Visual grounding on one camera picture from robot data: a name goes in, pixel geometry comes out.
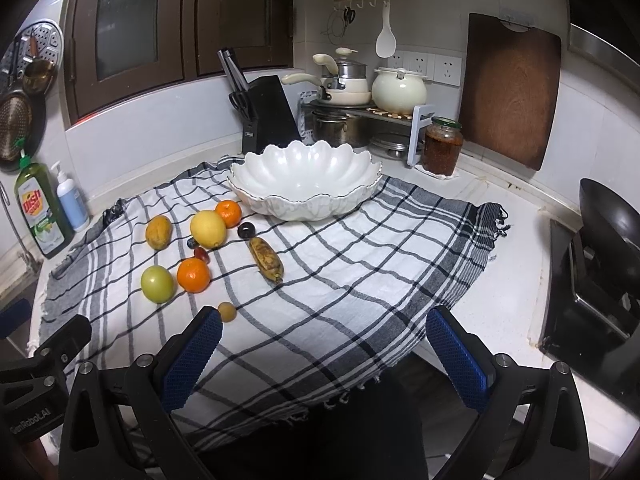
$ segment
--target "checkered cloth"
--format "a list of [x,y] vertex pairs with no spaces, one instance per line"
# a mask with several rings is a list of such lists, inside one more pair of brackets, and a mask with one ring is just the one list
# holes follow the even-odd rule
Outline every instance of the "checkered cloth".
[[[284,282],[260,275],[232,229],[210,252],[204,292],[179,287],[169,302],[153,304],[141,292],[142,272],[158,264],[175,273],[193,254],[193,215],[237,199],[225,182],[228,162],[202,163],[124,201],[107,228],[95,226],[52,273],[40,326],[44,340],[74,314],[87,316],[92,340],[78,360],[125,367],[158,352],[201,306],[233,303],[238,317],[224,326],[187,405],[173,413],[198,451],[303,413],[395,364],[424,338],[428,309],[451,308],[484,270],[506,216],[498,204],[445,200],[389,176],[356,210],[320,222],[283,222],[243,206],[243,221],[280,255]],[[155,252],[145,227],[159,214],[174,232]]]

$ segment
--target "wall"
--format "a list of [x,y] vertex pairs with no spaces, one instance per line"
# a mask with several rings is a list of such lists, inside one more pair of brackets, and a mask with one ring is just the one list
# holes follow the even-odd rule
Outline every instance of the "wall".
[[[328,48],[321,31],[332,11],[331,0],[300,0],[304,4],[304,35],[296,37],[298,51]],[[578,184],[591,177],[610,186],[640,210],[635,185],[640,170],[640,96],[605,70],[566,51],[568,13],[566,0],[391,0],[391,27],[397,49],[434,52],[465,58],[468,14],[498,16],[501,9],[535,16],[536,26],[557,34],[563,43],[562,69],[556,114],[542,168],[534,172],[498,153],[465,143],[465,151],[578,208]],[[369,67],[384,63],[375,56],[374,44],[382,26],[382,6],[356,9],[343,44],[361,50]],[[462,87],[428,83],[428,99],[438,113],[457,117]]]
[[[47,18],[60,22],[62,0],[40,0],[24,25]],[[247,74],[248,80],[260,75],[290,72],[264,71]],[[298,96],[309,84],[285,86],[292,111]],[[62,168],[91,198],[110,186],[110,182],[130,172],[144,172],[145,164],[193,146],[241,131],[238,113],[228,100],[230,88],[224,76],[204,78],[128,100],[65,131],[62,78],[47,95],[47,126],[35,160],[49,167],[57,160]],[[10,211],[18,232],[28,236],[26,224],[15,203],[13,189],[17,174],[0,174],[9,194]],[[5,216],[0,214],[0,272],[16,259],[17,247]]]

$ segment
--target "screw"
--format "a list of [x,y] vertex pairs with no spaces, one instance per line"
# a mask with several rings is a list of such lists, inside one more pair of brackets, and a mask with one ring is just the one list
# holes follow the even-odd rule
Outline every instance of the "screw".
[[509,368],[513,364],[513,359],[507,354],[496,354],[495,362],[502,368]]
[[569,368],[569,365],[564,361],[556,362],[555,366],[556,366],[556,370],[558,370],[561,374],[567,374],[571,371],[571,368]]
[[94,369],[94,364],[91,361],[86,361],[80,365],[78,371],[82,375],[87,375],[91,370]]
[[136,364],[140,368],[148,367],[154,361],[154,357],[151,354],[142,354],[136,359]]

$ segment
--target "dish soap label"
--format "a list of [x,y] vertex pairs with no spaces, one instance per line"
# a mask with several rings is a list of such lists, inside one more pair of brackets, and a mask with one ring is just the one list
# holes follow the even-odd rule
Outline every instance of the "dish soap label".
[[50,253],[65,242],[65,237],[53,218],[42,188],[30,178],[18,188],[22,212],[43,254]]

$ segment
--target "white bowl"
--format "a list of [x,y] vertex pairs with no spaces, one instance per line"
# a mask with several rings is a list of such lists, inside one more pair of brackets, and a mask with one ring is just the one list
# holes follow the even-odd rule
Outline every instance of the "white bowl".
[[247,153],[232,164],[228,182],[255,212],[281,220],[322,220],[348,213],[371,196],[382,163],[348,144],[332,148],[324,140],[286,148],[269,145],[261,155]]

